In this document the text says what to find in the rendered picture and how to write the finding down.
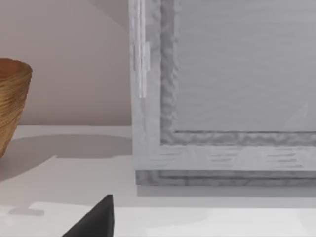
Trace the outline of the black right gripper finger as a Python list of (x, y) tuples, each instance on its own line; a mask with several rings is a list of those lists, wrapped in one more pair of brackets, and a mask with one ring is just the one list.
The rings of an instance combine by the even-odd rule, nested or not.
[(113, 195), (106, 195), (62, 237), (114, 237)]

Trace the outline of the grey wooden cabinet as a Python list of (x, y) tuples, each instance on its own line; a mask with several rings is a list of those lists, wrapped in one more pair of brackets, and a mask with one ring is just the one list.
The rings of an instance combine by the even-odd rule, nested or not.
[(132, 138), (138, 185), (316, 186), (316, 146), (165, 145), (160, 140), (161, 0), (145, 0), (151, 69), (139, 98), (134, 54), (134, 0), (128, 1)]

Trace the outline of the woven brown basket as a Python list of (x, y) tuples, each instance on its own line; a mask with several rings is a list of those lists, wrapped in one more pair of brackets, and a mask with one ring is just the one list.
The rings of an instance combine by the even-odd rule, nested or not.
[(21, 118), (32, 72), (27, 63), (0, 58), (0, 158), (3, 157)]

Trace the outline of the grey cabinet door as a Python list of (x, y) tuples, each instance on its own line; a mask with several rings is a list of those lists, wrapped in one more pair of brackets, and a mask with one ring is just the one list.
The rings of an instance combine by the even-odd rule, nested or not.
[(316, 0), (161, 0), (165, 145), (316, 146)]

